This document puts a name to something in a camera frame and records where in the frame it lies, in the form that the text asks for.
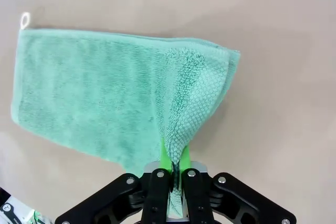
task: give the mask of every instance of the silver screw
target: silver screw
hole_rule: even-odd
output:
[[[226,178],[224,177],[219,177],[218,178],[218,182],[220,182],[221,184],[224,184],[226,182]]]
[[[188,176],[189,176],[189,177],[195,177],[195,175],[196,175],[196,173],[195,173],[195,171],[193,171],[193,170],[190,170],[190,171],[188,172]]]
[[[134,181],[135,181],[134,178],[129,178],[129,179],[126,180],[126,183],[129,184],[129,185],[131,185],[131,184],[134,183]]]
[[[157,175],[159,178],[162,178],[162,177],[164,176],[164,172],[158,172],[156,175]]]

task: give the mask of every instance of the white hanging loop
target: white hanging loop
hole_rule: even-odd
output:
[[[21,21],[20,21],[20,28],[21,30],[26,29],[30,24],[30,13],[22,13]]]

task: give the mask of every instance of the terry cloth fabric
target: terry cloth fabric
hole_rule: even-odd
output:
[[[25,29],[18,39],[12,118],[141,176],[147,163],[160,159],[161,139],[179,162],[221,103],[238,59],[238,51],[193,38]],[[180,214],[177,191],[171,202]]]

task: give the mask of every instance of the table surface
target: table surface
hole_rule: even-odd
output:
[[[21,201],[55,218],[124,172],[11,121],[19,18],[28,11],[34,27],[196,37],[240,50],[192,159],[211,175],[233,174],[298,223],[336,220],[336,0],[0,0],[0,10],[0,186]]]

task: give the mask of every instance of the white tabletop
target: white tabletop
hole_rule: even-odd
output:
[[[336,0],[0,0],[0,186],[55,218],[124,171],[11,121],[25,11],[35,27],[197,37],[240,50],[225,101],[191,143],[193,160],[211,175],[233,174],[298,223],[336,220]]]

